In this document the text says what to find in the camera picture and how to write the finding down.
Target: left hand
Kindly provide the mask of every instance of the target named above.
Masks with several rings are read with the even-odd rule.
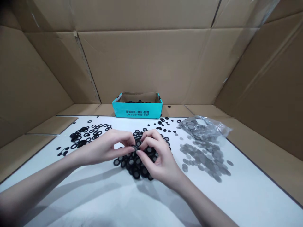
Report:
[[[114,145],[119,142],[124,147],[115,149]],[[81,166],[94,165],[135,151],[131,147],[133,145],[135,145],[135,139],[131,132],[110,129],[99,138],[75,150],[68,156],[75,157]]]

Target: right hand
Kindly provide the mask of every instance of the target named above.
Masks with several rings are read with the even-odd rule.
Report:
[[[170,189],[176,190],[186,176],[177,165],[166,141],[156,129],[145,131],[141,141],[142,144],[139,147],[140,150],[137,150],[137,155],[140,157],[150,175]],[[159,154],[155,163],[142,151],[147,146],[155,148]]]

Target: clear plastic bag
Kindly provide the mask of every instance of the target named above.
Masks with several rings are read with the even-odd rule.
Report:
[[[180,127],[197,141],[208,141],[219,144],[232,130],[223,123],[208,117],[193,116],[180,123]]]

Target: cardboard box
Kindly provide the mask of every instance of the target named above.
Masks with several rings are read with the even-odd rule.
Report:
[[[160,118],[163,106],[157,92],[122,92],[112,103],[116,117],[125,118]]]

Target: hand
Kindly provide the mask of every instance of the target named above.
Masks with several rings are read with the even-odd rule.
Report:
[[[122,143],[124,147],[115,150],[114,145],[118,142]],[[135,149],[131,147],[133,145],[135,145],[135,139],[131,132],[110,129],[68,156],[76,157],[82,166],[94,165],[134,152]]]
[[[137,150],[137,154],[150,175],[167,187],[176,190],[186,176],[177,165],[165,140],[157,130],[153,129],[144,132],[141,141],[142,144],[139,147],[140,150]],[[155,163],[142,151],[147,146],[155,148],[159,154]]]

